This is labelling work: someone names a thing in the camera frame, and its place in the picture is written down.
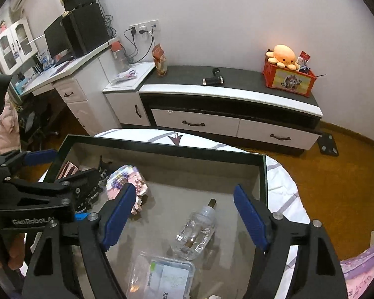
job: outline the cabinet door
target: cabinet door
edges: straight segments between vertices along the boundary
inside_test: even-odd
[[[29,41],[33,40],[33,38],[26,18],[22,18],[11,25],[10,29],[14,39],[15,48],[17,49],[22,62],[26,62],[26,60],[30,59],[37,53],[35,42],[28,45]]]
[[[4,73],[13,74],[22,65],[18,49],[8,28],[0,33],[0,64]]]
[[[150,126],[137,92],[105,93],[121,124]]]
[[[102,126],[91,110],[88,101],[72,102],[67,106],[90,136],[102,132]]]

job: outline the orange octopus plush toy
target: orange octopus plush toy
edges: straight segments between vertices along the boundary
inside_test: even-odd
[[[296,56],[292,49],[285,45],[277,45],[273,52],[267,52],[267,61],[272,64],[277,64],[278,67],[284,69],[287,67],[291,71],[299,71],[299,64],[296,63]]]

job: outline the baseboard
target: baseboard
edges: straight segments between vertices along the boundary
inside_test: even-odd
[[[337,125],[334,125],[334,124],[330,124],[329,122],[323,122],[322,120],[319,123],[319,127],[320,128],[325,128],[325,129],[330,129],[330,130],[333,130],[335,132],[350,136],[352,138],[355,138],[357,140],[365,142],[365,143],[374,147],[374,140],[372,140],[371,138],[365,137],[362,134],[353,132],[352,130],[349,130],[349,129],[346,129],[346,128],[343,128],[341,126],[337,126]]]

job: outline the pink jacket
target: pink jacket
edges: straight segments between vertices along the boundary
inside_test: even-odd
[[[18,114],[7,92],[4,97],[4,110],[0,116],[0,154],[20,149]]]

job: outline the snack bag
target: snack bag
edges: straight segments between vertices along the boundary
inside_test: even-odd
[[[136,187],[136,202],[132,208],[132,214],[136,215],[142,210],[142,196],[147,193],[148,186],[135,166],[124,165],[111,174],[106,184],[108,199],[115,199],[126,183],[131,183]]]
[[[159,76],[164,76],[167,72],[167,60],[160,44],[156,45],[152,50],[152,56],[155,61],[156,71]]]

